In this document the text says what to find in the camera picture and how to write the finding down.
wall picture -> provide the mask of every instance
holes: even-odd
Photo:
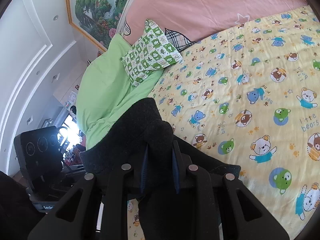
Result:
[[[105,52],[127,0],[66,0],[69,23]]]

silver rivet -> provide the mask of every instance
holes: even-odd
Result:
[[[122,164],[121,169],[128,171],[131,169],[131,165],[129,163]]]
[[[234,176],[232,173],[227,173],[227,174],[226,174],[226,179],[227,179],[227,180],[234,180],[234,179],[235,179],[235,176]]]
[[[84,176],[84,179],[86,180],[92,180],[94,178],[94,175],[92,173],[87,173]]]
[[[197,170],[198,170],[198,166],[195,165],[195,164],[191,164],[191,165],[189,165],[189,170],[191,170],[191,171],[197,171]]]

black cloth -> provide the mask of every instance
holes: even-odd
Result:
[[[207,156],[174,136],[171,125],[162,121],[152,98],[133,104],[96,146],[80,154],[86,171],[94,173],[99,180],[124,163],[140,170],[148,144],[146,194],[139,203],[140,223],[146,240],[189,239],[191,234],[189,208],[194,196],[183,190],[178,195],[175,192],[172,178],[173,140],[178,141],[180,151],[189,155],[193,164],[215,174],[233,173],[239,176],[240,166],[225,164]]]
[[[23,186],[0,171],[0,239],[27,240],[44,215],[32,205]]]

waterfall painting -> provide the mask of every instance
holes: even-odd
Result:
[[[69,23],[106,51],[127,0],[66,0]]]

